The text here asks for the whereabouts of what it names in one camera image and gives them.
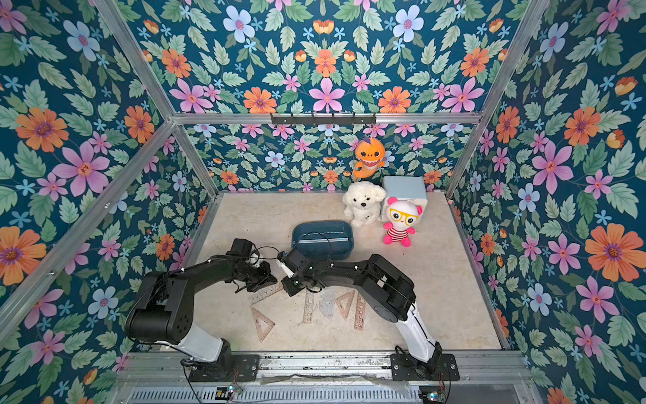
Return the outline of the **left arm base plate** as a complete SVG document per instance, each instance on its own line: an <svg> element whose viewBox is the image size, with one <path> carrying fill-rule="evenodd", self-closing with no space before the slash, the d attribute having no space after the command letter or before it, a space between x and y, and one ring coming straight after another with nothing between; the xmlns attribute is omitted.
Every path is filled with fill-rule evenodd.
<svg viewBox="0 0 646 404"><path fill-rule="evenodd" d="M259 355L222 355L214 363L190 365L188 380L197 383L249 382L257 378Z"/></svg>

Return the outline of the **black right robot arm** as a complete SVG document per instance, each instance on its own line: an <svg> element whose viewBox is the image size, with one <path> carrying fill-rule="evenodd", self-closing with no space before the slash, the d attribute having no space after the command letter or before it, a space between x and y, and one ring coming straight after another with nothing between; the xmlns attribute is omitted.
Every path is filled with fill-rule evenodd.
<svg viewBox="0 0 646 404"><path fill-rule="evenodd" d="M286 273L284 290L295 296L327 287L358 291L366 304L385 321L394 323L405 340L416 367L433 372L440 363L442 346L433 338L419 315L414 282L379 254L358 262L310 259L296 248L281 252L279 266Z"/></svg>

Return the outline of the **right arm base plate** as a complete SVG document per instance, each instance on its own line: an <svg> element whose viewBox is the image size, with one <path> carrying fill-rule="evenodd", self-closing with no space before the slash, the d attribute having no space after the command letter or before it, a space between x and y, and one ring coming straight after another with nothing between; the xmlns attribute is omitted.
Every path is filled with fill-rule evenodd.
<svg viewBox="0 0 646 404"><path fill-rule="evenodd" d="M415 360L408 353L390 355L391 377L395 381L458 381L459 368L454 355L442 353L435 367Z"/></svg>

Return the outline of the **clear long stencil ruler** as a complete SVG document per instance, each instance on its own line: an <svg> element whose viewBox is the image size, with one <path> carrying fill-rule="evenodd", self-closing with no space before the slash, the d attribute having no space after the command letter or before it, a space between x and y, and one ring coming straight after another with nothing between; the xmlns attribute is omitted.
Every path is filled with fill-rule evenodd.
<svg viewBox="0 0 646 404"><path fill-rule="evenodd" d="M282 290L283 290L283 286L281 284L273 284L267 288L263 288L252 296L251 305L253 306L259 303L260 301L263 301L269 298L270 296L273 296L279 293Z"/></svg>

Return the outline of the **clear thin straight ruler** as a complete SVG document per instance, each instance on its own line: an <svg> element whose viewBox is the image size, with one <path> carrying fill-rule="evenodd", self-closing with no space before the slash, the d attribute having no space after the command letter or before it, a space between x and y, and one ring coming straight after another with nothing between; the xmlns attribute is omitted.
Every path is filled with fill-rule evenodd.
<svg viewBox="0 0 646 404"><path fill-rule="evenodd" d="M297 244L327 244L327 243L349 243L351 239L348 237L302 237Z"/></svg>

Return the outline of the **teal plastic storage box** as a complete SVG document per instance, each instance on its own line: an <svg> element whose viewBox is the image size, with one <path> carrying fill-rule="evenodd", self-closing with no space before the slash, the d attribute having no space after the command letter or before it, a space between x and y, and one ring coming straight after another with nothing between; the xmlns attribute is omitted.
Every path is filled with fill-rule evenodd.
<svg viewBox="0 0 646 404"><path fill-rule="evenodd" d="M354 249L353 229L343 221L302 223L292 231L291 246L311 259L348 259Z"/></svg>

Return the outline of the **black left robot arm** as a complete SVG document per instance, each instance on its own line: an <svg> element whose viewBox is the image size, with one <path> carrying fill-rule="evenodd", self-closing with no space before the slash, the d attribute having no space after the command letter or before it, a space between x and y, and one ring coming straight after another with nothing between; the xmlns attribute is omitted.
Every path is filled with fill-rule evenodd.
<svg viewBox="0 0 646 404"><path fill-rule="evenodd" d="M198 363L216 363L227 343L201 328L194 310L195 296L220 282L256 293L278 281L255 245L236 238L226 254L189 267L146 274L126 320L127 337L135 343L167 346Z"/></svg>

